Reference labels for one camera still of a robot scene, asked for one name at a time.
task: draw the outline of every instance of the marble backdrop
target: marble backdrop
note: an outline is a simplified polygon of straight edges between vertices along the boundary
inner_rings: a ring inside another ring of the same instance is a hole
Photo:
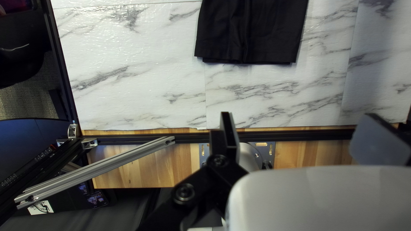
[[[205,65],[207,128],[219,112],[237,127],[335,125],[338,122],[357,0],[311,0],[292,65]]]
[[[411,103],[407,0],[310,0],[297,63],[204,64],[201,2],[52,0],[82,129],[404,121]]]
[[[54,9],[82,129],[206,126],[200,5]]]
[[[339,124],[403,122],[411,102],[411,1],[360,0]]]

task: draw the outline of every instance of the black aluminum frame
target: black aluminum frame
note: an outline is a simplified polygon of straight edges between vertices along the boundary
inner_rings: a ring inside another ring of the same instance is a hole
[[[55,63],[60,75],[63,101],[68,113],[69,121],[80,126],[74,103],[70,80],[60,43],[57,24],[53,14],[50,0],[41,0],[44,17],[49,32]],[[258,141],[314,141],[314,140],[348,140],[351,139],[354,129],[318,129],[295,131],[269,131],[269,132],[238,132],[241,142]],[[172,133],[172,134],[133,134],[133,135],[94,135],[81,136],[81,138],[97,138],[100,145],[143,144],[162,136],[175,136],[176,143],[208,143],[208,133]]]

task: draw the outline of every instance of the screw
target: screw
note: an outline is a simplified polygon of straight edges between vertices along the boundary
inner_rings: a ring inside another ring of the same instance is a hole
[[[26,198],[25,201],[34,201],[34,196],[30,195],[28,198]]]
[[[175,196],[179,201],[189,201],[194,197],[194,187],[191,184],[182,184],[176,191]]]
[[[224,167],[227,165],[227,158],[223,155],[215,155],[212,163],[216,167]]]

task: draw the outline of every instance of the wooden surface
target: wooden surface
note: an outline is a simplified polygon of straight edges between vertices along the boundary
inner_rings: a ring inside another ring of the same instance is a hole
[[[355,128],[355,125],[343,126],[311,126],[311,127],[253,127],[253,128],[237,128],[238,132],[252,131],[292,131],[292,130],[314,130],[314,129],[346,129]],[[148,130],[82,130],[83,135],[125,135],[125,134],[162,134],[162,133],[195,133],[209,132],[209,129],[198,130],[191,127],[182,128],[159,128]]]
[[[137,146],[97,146],[87,154],[88,161],[94,163]],[[198,144],[174,144],[99,175],[93,183],[95,188],[173,187],[198,169]]]
[[[275,147],[274,168],[352,164],[349,141],[283,141]],[[137,145],[98,146],[88,153],[89,162],[130,150]],[[172,187],[199,169],[198,144],[174,144],[168,148],[93,178],[95,188]]]

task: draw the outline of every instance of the silver corner bracket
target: silver corner bracket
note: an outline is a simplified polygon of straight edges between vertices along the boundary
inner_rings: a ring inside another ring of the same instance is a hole
[[[99,144],[97,142],[97,139],[95,138],[86,138],[84,140],[82,140],[81,142],[81,146],[83,147],[83,149],[91,149],[94,147],[97,147]]]
[[[77,124],[70,124],[69,130],[67,131],[67,136],[69,139],[75,139],[80,136],[80,130]]]
[[[173,136],[158,138],[142,144],[135,149],[102,159],[62,176],[58,176],[33,187],[27,188],[22,194],[14,199],[14,202],[19,203],[17,205],[17,209],[24,208],[34,204],[38,200],[54,195],[83,181],[99,176],[172,144],[175,144]]]

